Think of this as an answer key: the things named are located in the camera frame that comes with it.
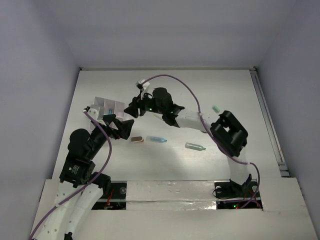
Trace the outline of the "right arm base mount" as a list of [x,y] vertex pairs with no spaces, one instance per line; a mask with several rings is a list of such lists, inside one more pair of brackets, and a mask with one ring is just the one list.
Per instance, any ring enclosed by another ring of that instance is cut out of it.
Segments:
[[251,175],[243,185],[231,180],[214,183],[212,195],[216,199],[218,210],[263,209],[258,182]]

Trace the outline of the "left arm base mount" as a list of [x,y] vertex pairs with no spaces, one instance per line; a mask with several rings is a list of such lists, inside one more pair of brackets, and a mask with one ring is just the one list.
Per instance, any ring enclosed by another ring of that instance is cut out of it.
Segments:
[[92,210],[125,210],[127,207],[126,181],[111,181],[111,177],[101,173],[93,184],[102,187],[103,194],[93,205]]

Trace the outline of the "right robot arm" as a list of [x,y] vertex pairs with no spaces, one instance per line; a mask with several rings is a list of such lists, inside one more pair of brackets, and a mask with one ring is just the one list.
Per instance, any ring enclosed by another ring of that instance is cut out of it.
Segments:
[[216,196],[243,198],[248,196],[252,175],[248,170],[246,145],[248,132],[230,112],[225,110],[216,116],[191,111],[175,104],[166,88],[158,87],[152,93],[141,91],[124,112],[134,118],[146,112],[161,115],[169,126],[190,128],[209,134],[227,157],[230,178],[216,186]]

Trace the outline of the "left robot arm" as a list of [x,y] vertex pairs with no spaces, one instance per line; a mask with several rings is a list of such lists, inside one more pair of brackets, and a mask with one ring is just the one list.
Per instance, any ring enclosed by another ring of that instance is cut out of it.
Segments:
[[88,112],[85,115],[95,128],[71,133],[52,209],[39,221],[31,240],[76,240],[97,200],[112,194],[110,176],[95,172],[93,159],[111,139],[127,140],[134,120],[120,121],[114,114],[95,120]]

